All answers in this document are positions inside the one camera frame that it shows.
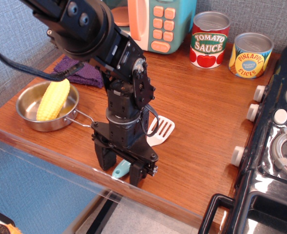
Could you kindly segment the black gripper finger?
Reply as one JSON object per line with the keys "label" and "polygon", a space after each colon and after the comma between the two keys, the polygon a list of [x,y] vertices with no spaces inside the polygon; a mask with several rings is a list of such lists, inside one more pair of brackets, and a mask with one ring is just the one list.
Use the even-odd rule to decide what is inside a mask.
{"label": "black gripper finger", "polygon": [[107,171],[116,164],[116,154],[110,149],[95,143],[95,152],[99,165],[104,171]]}
{"label": "black gripper finger", "polygon": [[142,179],[146,178],[147,170],[142,163],[134,162],[130,166],[129,174],[130,174],[130,184],[137,187],[139,182]]}

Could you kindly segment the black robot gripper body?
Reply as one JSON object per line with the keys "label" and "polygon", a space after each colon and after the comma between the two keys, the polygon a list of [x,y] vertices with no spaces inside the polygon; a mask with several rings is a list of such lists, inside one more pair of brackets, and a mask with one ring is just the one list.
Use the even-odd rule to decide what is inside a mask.
{"label": "black robot gripper body", "polygon": [[158,170],[156,162],[159,157],[146,141],[148,130],[149,111],[144,109],[138,112],[131,120],[119,119],[117,123],[109,121],[93,122],[94,143],[113,151],[128,162],[140,162],[147,173],[154,176]]}

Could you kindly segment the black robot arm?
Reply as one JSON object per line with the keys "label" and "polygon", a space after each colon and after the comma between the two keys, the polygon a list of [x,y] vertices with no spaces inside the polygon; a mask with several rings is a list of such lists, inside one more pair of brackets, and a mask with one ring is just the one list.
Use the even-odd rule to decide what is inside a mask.
{"label": "black robot arm", "polygon": [[134,186],[157,171],[158,155],[147,143],[154,86],[142,49],[115,23],[100,0],[27,0],[34,17],[48,26],[63,54],[88,62],[102,74],[107,93],[107,123],[93,122],[99,165],[110,169],[118,156],[130,162]]}

